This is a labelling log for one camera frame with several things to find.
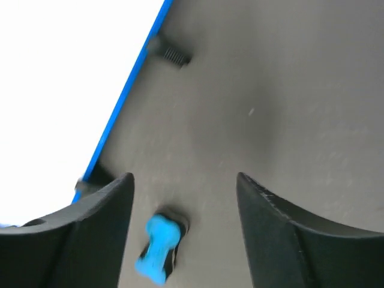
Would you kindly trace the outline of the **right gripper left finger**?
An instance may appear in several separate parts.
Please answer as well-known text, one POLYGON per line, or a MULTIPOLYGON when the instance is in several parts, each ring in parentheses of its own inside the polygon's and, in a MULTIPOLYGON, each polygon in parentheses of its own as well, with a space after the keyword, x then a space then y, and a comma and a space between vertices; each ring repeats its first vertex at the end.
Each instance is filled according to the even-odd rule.
POLYGON ((126 173, 21 227, 1 229, 1 287, 117 287, 134 199, 126 173))

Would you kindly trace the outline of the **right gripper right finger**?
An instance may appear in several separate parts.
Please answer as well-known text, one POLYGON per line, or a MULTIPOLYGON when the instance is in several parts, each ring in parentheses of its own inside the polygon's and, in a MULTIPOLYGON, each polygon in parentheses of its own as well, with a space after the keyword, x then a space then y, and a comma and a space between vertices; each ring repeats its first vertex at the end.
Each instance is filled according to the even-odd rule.
POLYGON ((253 287, 383 287, 383 233, 337 223, 245 173, 236 195, 253 287))

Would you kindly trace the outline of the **blue felt eraser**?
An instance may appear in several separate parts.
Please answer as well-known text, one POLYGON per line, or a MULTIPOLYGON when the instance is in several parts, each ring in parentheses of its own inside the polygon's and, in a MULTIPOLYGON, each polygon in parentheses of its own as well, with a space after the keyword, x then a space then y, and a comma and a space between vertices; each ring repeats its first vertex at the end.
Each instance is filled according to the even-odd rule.
POLYGON ((176 266, 180 242, 188 233, 189 220, 172 210, 157 211, 146 223, 148 243, 137 258, 136 271, 162 286, 176 266))

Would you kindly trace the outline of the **blue framed whiteboard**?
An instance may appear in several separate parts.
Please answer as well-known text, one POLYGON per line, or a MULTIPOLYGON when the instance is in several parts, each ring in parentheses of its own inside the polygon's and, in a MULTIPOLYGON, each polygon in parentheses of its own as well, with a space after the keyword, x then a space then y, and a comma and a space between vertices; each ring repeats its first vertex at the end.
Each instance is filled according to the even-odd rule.
POLYGON ((170 1, 1 2, 1 224, 69 205, 170 1))

